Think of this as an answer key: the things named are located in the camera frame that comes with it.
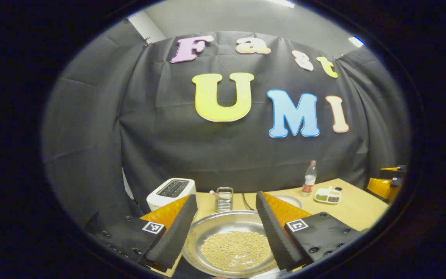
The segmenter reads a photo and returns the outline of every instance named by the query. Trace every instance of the table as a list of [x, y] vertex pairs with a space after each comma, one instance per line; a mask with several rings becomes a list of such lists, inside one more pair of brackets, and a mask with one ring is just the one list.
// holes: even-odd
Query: table
[[[317, 189], [328, 189], [328, 187], [330, 186], [333, 189], [335, 187], [342, 188], [342, 197], [340, 203], [332, 205], [329, 203], [320, 203], [314, 200], [314, 194], [316, 193]], [[308, 213], [317, 214], [319, 212], [327, 212], [328, 214], [345, 223], [347, 226], [358, 231], [373, 226], [388, 208], [388, 205], [385, 202], [363, 191], [362, 189], [359, 189], [358, 187], [343, 181], [340, 178], [315, 184], [311, 195], [307, 197], [303, 197], [300, 195], [301, 187], [270, 191], [267, 193], [271, 195], [293, 196], [299, 199], [299, 201], [302, 203], [302, 209], [307, 211]], [[246, 193], [244, 195], [248, 205], [251, 208], [255, 209], [256, 193]], [[198, 210], [193, 222], [216, 213], [216, 199], [213, 195], [209, 193], [197, 192], [196, 198]], [[233, 195], [233, 210], [249, 210], [249, 208], [244, 203], [242, 194]], [[168, 277], [172, 277], [173, 272], [177, 268], [180, 258], [181, 254], [177, 258], [173, 269], [169, 269], [167, 270], [167, 272], [159, 272], [158, 270], [153, 270]]]

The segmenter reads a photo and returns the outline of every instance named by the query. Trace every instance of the yellow letter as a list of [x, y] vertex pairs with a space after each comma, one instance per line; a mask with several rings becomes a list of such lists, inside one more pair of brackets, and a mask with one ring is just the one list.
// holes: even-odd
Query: yellow letter
[[239, 53], [260, 53], [268, 54], [271, 49], [266, 46], [266, 43], [262, 39], [258, 38], [242, 38], [237, 40], [235, 50]]
[[309, 57], [300, 51], [293, 50], [292, 55], [295, 57], [295, 62], [302, 69], [306, 69], [308, 71], [312, 71], [314, 69], [313, 65], [309, 61]]
[[333, 119], [335, 120], [333, 131], [337, 133], [347, 132], [348, 125], [345, 122], [345, 116], [343, 115], [342, 98], [338, 96], [326, 96], [326, 100], [331, 105], [331, 110], [333, 110]]
[[316, 60], [318, 60], [319, 62], [321, 62], [322, 68], [324, 69], [324, 71], [326, 72], [326, 74], [328, 74], [328, 76], [331, 76], [332, 78], [337, 78], [338, 74], [336, 72], [333, 71], [333, 63], [328, 61], [328, 59], [326, 59], [326, 57], [318, 57], [316, 58]]
[[230, 79], [235, 81], [237, 88], [237, 102], [230, 107], [218, 104], [216, 92], [220, 74], [198, 74], [192, 79], [195, 83], [195, 109], [204, 119], [213, 122], [231, 122], [247, 115], [251, 109], [251, 81], [252, 74], [234, 72]]

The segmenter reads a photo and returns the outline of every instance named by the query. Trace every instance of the white toaster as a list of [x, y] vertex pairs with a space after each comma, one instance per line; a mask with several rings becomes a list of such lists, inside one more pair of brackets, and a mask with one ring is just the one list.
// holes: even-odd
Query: white toaster
[[196, 194], [195, 182], [188, 178], [170, 178], [147, 196], [147, 204], [154, 211], [168, 203]]

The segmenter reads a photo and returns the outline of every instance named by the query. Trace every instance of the cable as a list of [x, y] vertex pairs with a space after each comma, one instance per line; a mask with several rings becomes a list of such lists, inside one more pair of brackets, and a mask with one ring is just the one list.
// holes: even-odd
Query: cable
[[250, 210], [255, 211], [253, 208], [251, 208], [251, 207], [249, 206], [249, 203], [247, 203], [247, 201], [245, 200], [245, 194], [244, 194], [244, 193], [242, 193], [242, 197], [244, 198], [244, 203], [245, 203], [245, 205], [246, 205]]

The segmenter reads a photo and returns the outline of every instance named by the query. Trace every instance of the metal basket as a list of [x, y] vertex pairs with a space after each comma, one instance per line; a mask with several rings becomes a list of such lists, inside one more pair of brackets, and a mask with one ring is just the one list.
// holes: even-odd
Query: metal basket
[[216, 193], [221, 198], [216, 199], [216, 212], [230, 211], [233, 208], [233, 188], [219, 187]]

